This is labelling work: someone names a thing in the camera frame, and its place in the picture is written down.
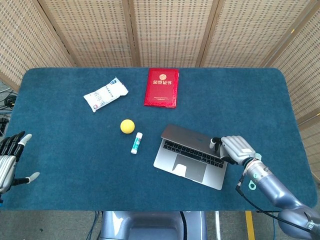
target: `white glue stick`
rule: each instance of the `white glue stick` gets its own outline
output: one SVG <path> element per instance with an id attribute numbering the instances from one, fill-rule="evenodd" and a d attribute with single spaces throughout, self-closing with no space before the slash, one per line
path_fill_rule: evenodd
<path id="1" fill-rule="evenodd" d="M 142 139 L 142 133 L 138 132 L 135 136 L 134 143 L 131 149 L 132 154 L 137 154 L 141 139 Z"/>

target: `red certificate booklet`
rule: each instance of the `red certificate booklet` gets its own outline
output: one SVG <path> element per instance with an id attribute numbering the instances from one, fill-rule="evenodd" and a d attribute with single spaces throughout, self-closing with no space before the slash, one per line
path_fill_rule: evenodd
<path id="1" fill-rule="evenodd" d="M 150 68 L 144 105 L 175 108 L 177 105 L 178 79 L 178 69 Z"/>

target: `laptop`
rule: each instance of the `laptop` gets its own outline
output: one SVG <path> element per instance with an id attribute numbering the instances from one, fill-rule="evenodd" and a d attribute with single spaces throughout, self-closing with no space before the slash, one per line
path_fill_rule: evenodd
<path id="1" fill-rule="evenodd" d="M 210 137 L 169 124 L 153 166 L 217 190 L 222 189 L 227 162 L 209 148 Z"/>

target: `woven screen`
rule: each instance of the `woven screen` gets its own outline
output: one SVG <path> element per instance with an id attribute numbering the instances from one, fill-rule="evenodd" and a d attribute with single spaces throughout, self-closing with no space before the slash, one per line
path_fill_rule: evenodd
<path id="1" fill-rule="evenodd" d="M 15 90 L 30 68 L 72 66 L 31 0 L 0 1 L 0 33 L 0 73 Z"/>
<path id="2" fill-rule="evenodd" d="M 320 122 L 300 132 L 311 171 L 320 180 Z"/>
<path id="3" fill-rule="evenodd" d="M 226 0 L 203 67 L 259 67 L 309 0 Z"/>
<path id="4" fill-rule="evenodd" d="M 285 75 L 297 119 L 320 108 L 320 9 L 272 67 Z"/>
<path id="5" fill-rule="evenodd" d="M 213 0 L 134 0 L 142 67 L 195 67 Z"/>
<path id="6" fill-rule="evenodd" d="M 132 67 L 121 0 L 39 0 L 79 67 Z"/>

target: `tennis ball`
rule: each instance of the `tennis ball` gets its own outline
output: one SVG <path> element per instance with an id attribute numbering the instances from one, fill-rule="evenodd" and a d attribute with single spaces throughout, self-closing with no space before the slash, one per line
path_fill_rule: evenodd
<path id="1" fill-rule="evenodd" d="M 120 124 L 120 129 L 125 134 L 130 134 L 135 130 L 135 123 L 130 119 L 125 119 Z"/>

